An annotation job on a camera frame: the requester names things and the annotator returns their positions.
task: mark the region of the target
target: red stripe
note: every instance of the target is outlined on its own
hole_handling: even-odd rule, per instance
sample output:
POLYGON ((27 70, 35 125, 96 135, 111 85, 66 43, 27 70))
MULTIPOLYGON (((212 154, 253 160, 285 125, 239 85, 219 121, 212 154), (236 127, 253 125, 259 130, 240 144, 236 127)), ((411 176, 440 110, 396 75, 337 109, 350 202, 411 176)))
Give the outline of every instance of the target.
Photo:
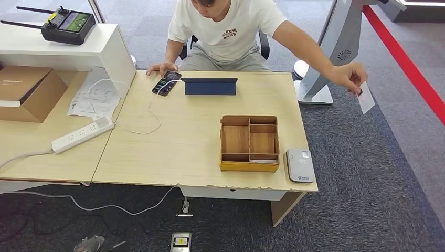
POLYGON ((440 99, 439 95, 434 91, 434 88, 420 73, 408 55, 406 55, 399 43, 397 43, 395 38, 389 33, 388 29, 386 29, 385 25, 380 21, 371 7, 368 5, 363 6, 363 13, 397 64, 399 64, 402 71, 411 81, 412 85, 417 89, 423 99, 425 99, 443 125, 445 125, 445 103, 443 103, 442 99, 440 99))

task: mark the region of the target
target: white card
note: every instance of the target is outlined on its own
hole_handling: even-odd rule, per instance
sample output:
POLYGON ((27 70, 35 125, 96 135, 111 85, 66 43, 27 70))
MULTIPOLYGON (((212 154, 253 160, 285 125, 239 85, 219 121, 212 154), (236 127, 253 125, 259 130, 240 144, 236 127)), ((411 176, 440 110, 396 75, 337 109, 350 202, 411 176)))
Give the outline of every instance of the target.
POLYGON ((362 108, 363 114, 366 114, 366 112, 375 106, 375 102, 366 82, 363 82, 360 88, 362 89, 362 93, 357 95, 358 103, 362 108))

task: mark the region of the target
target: wooden organizer box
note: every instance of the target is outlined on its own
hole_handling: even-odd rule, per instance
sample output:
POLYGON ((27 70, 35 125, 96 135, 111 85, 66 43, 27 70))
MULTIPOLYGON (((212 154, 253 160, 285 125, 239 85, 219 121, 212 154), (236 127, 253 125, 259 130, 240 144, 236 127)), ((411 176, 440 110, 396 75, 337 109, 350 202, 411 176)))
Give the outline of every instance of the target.
POLYGON ((220 136, 221 171, 275 172, 280 166, 277 117, 225 115, 220 136))

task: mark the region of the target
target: router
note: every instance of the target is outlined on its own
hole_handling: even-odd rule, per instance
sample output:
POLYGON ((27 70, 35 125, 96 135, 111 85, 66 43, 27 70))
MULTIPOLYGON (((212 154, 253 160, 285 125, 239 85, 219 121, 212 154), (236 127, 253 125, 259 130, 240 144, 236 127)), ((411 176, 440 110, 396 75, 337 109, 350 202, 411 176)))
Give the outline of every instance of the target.
POLYGON ((314 166, 309 150, 289 149, 286 151, 289 179, 297 183, 315 181, 314 166))

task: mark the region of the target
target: tablet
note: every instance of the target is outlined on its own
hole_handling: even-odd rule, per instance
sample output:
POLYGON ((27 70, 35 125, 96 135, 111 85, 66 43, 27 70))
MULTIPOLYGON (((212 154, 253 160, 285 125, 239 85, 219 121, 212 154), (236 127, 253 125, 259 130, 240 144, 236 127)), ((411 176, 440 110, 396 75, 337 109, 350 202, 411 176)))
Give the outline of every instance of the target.
POLYGON ((181 78, 185 94, 235 96, 238 78, 181 78))

